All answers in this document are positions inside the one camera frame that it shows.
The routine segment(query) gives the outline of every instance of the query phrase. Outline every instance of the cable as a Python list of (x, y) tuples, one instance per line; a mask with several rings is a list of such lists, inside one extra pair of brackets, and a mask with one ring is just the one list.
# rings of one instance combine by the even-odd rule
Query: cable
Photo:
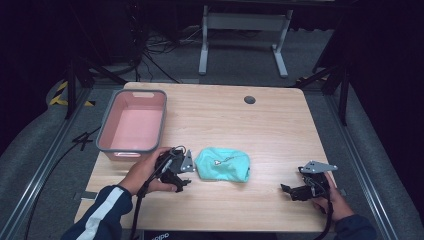
[(247, 39), (255, 38), (260, 33), (260, 31), (248, 31), (248, 30), (233, 30), (232, 32), (238, 36), (241, 36)]
[[(180, 146), (171, 148), (171, 150), (169, 150), (170, 155), (176, 156), (173, 151), (178, 149), (178, 148), (182, 148), (183, 154), (185, 154), (186, 148), (184, 146), (180, 145)], [(137, 230), (137, 221), (138, 221), (138, 214), (140, 212), (141, 201), (146, 196), (147, 191), (149, 190), (149, 184), (155, 178), (160, 178), (162, 176), (163, 168), (169, 162), (169, 160), (170, 159), (167, 158), (165, 161), (161, 162), (158, 167), (155, 167), (155, 170), (153, 171), (152, 175), (150, 175), (150, 177), (143, 183), (143, 185), (141, 186), (141, 188), (137, 192), (137, 202), (136, 202), (135, 210), (134, 210), (134, 217), (133, 217), (133, 224), (132, 224), (132, 227), (131, 227), (130, 240), (134, 240), (135, 231)]]
[(331, 202), (331, 198), (330, 198), (330, 193), (328, 191), (325, 190), (325, 188), (318, 182), (314, 181), (312, 178), (307, 178), (306, 179), (312, 186), (317, 185), (325, 194), (325, 199), (327, 199), (327, 204), (328, 204), (328, 209), (327, 209), (327, 221), (325, 223), (325, 228), (324, 230), (321, 232), (321, 234), (316, 237), (314, 240), (322, 240), (327, 234), (328, 231), (330, 230), (330, 226), (331, 226), (331, 219), (333, 217), (333, 203)]
[[(134, 70), (136, 68), (137, 68), (137, 65), (130, 65), (129, 67), (126, 67), (126, 68), (121, 69), (121, 70), (113, 71), (111, 73), (113, 73), (115, 75), (122, 75), (122, 74), (125, 74), (125, 73), (129, 73), (129, 72), (131, 72), (132, 70)], [(103, 75), (103, 74), (101, 74), (99, 72), (91, 72), (90, 71), (90, 74), (93, 77), (96, 77), (96, 78), (107, 78), (107, 76), (105, 76), (105, 75)]]
[[(166, 38), (163, 36), (160, 38), (160, 40), (158, 40), (157, 37), (159, 37), (160, 35), (152, 35), (149, 39), (154, 38), (154, 40), (148, 40), (147, 42), (151, 42), (151, 43), (146, 44), (147, 45), (146, 48), (148, 52), (151, 54), (170, 53), (174, 51), (175, 49), (177, 49), (178, 47), (187, 46), (189, 44), (192, 44), (193, 42), (199, 42), (199, 41), (196, 41), (196, 39), (199, 37), (201, 30), (202, 28), (197, 29), (196, 31), (191, 33), (188, 37), (178, 40), (178, 43), (173, 43), (169, 40), (166, 40)], [(163, 48), (161, 50), (153, 50), (150, 48), (150, 47), (156, 47), (159, 45), (163, 45)]]
[(90, 132), (90, 133), (87, 133), (87, 132), (85, 132), (85, 133), (83, 133), (82, 135), (80, 135), (80, 136), (78, 136), (77, 138), (75, 138), (74, 140), (73, 140), (73, 142), (75, 142), (75, 144), (74, 145), (72, 145), (57, 161), (56, 161), (56, 163), (53, 165), (53, 167), (50, 169), (50, 171), (48, 172), (48, 174), (47, 174), (47, 177), (46, 177), (46, 180), (41, 184), (41, 187), (40, 187), (40, 191), (38, 192), (38, 194), (37, 194), (37, 196), (35, 197), (35, 199), (34, 199), (34, 204), (32, 205), (32, 207), (31, 207), (31, 213), (30, 213), (30, 215), (29, 215), (29, 218), (28, 218), (28, 223), (27, 223), (27, 226), (26, 226), (26, 229), (25, 229), (25, 240), (26, 239), (28, 239), (28, 235), (29, 235), (29, 230), (30, 230), (30, 228), (31, 228), (31, 221), (32, 221), (32, 218), (34, 217), (34, 212), (35, 212), (35, 209), (36, 209), (36, 206), (37, 206), (37, 203), (38, 203), (38, 199), (40, 198), (40, 196), (41, 196), (41, 192), (43, 191), (43, 189), (44, 189), (44, 186), (46, 185), (46, 183), (47, 183), (47, 181), (48, 181), (48, 179), (49, 179), (49, 177), (50, 177), (50, 175), (53, 173), (53, 171), (55, 170), (55, 168), (57, 167), (57, 165), (59, 165), (59, 163), (60, 163), (60, 161), (72, 150), (72, 149), (74, 149), (76, 146), (78, 146), (78, 144), (80, 144), (80, 143), (83, 143), (83, 144), (85, 144), (86, 143), (86, 141), (88, 140), (88, 137), (89, 136), (91, 136), (93, 133), (95, 133), (95, 132), (97, 132), (98, 130), (100, 129), (100, 127), (98, 127), (98, 128), (96, 128), (96, 130), (94, 130), (94, 131), (92, 131), (92, 132)]
[(147, 72), (149, 73), (149, 75), (150, 75), (150, 78), (149, 78), (149, 82), (152, 82), (152, 80), (153, 80), (153, 74), (150, 72), (150, 67), (149, 67), (149, 65), (147, 65), (147, 63), (144, 61), (144, 60), (141, 60), (145, 65), (146, 65), (146, 68), (147, 68)]
[(171, 77), (168, 73), (166, 73), (158, 64), (156, 64), (155, 61), (153, 61), (152, 57), (149, 54), (146, 54), (145, 52), (143, 52), (143, 55), (147, 57), (147, 59), (149, 59), (161, 72), (163, 72), (163, 74), (165, 74), (169, 79), (171, 79), (172, 81), (176, 82), (176, 83), (182, 83), (181, 81), (178, 81), (177, 79)]
[(327, 195), (326, 199), (327, 199), (327, 203), (328, 203), (327, 222), (325, 223), (324, 231), (322, 231), (322, 233), (318, 237), (316, 237), (314, 240), (323, 239), (327, 235), (328, 231), (330, 230), (331, 219), (333, 217), (334, 209), (333, 209), (333, 203), (330, 200), (330, 194), (326, 193), (326, 195)]
[(82, 25), (81, 20), (79, 19), (78, 14), (76, 13), (76, 11), (75, 11), (75, 9), (74, 9), (74, 7), (72, 6), (72, 4), (71, 4), (71, 2), (70, 2), (70, 1), (68, 1), (68, 7), (69, 7), (69, 9), (71, 10), (71, 12), (72, 12), (73, 16), (75, 17), (75, 20), (78, 22), (78, 25), (79, 25), (79, 27), (80, 27), (81, 31), (84, 33), (85, 37), (87, 38), (87, 40), (88, 40), (88, 42), (89, 42), (89, 45), (91, 45), (91, 47), (92, 47), (92, 49), (93, 49), (94, 53), (97, 55), (97, 57), (98, 57), (99, 59), (102, 59), (102, 60), (104, 61), (103, 57), (102, 57), (102, 56), (100, 55), (100, 53), (97, 51), (96, 45), (95, 45), (95, 44), (94, 44), (94, 42), (91, 40), (90, 36), (88, 35), (87, 31), (85, 30), (84, 26)]
[(141, 76), (140, 76), (140, 73), (138, 73), (138, 67), (136, 67), (136, 68), (134, 69), (134, 71), (135, 71), (135, 81), (136, 81), (136, 82), (140, 82), (140, 78), (141, 78)]

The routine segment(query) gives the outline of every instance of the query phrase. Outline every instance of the wooden table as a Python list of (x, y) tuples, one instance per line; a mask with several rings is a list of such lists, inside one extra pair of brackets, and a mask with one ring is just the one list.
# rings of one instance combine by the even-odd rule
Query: wooden table
[[(126, 89), (161, 89), (168, 96), (161, 146), (184, 145), (193, 159), (206, 147), (233, 148), (251, 158), (247, 183), (202, 181), (180, 193), (154, 192), (143, 199), (138, 228), (144, 230), (321, 232), (325, 215), (312, 204), (291, 201), (280, 183), (304, 183), (297, 168), (309, 160), (328, 163), (308, 105), (298, 89), (128, 83)], [(244, 101), (256, 99), (254, 104)], [(118, 183), (132, 162), (100, 152), (87, 191)], [(83, 200), (79, 220), (93, 201)], [(131, 228), (133, 211), (122, 217)]]

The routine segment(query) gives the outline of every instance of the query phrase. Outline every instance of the pink plastic bin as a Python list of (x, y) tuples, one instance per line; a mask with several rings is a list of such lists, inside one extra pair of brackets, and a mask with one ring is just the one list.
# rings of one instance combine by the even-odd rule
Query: pink plastic bin
[(97, 147), (111, 160), (137, 161), (160, 143), (166, 114), (161, 90), (120, 90), (109, 103)]

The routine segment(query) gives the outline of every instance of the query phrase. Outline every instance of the yellow tape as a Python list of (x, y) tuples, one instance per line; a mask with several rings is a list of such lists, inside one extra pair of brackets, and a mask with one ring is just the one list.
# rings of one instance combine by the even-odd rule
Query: yellow tape
[[(56, 93), (54, 94), (52, 100), (50, 100), (50, 105), (64, 105), (64, 106), (68, 106), (68, 101), (67, 100), (61, 100), (60, 96), (62, 95), (63, 91), (65, 90), (65, 88), (68, 86), (68, 81), (63, 80), (62, 84), (60, 84), (60, 86), (57, 88)], [(84, 106), (86, 107), (93, 107), (96, 105), (96, 101), (86, 101), (84, 103)]]

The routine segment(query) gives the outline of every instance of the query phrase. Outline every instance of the round hole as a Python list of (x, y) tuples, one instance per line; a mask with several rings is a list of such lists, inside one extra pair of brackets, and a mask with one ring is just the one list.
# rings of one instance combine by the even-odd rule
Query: round hole
[(244, 97), (244, 102), (247, 104), (254, 104), (256, 102), (256, 99), (252, 96), (246, 96)]

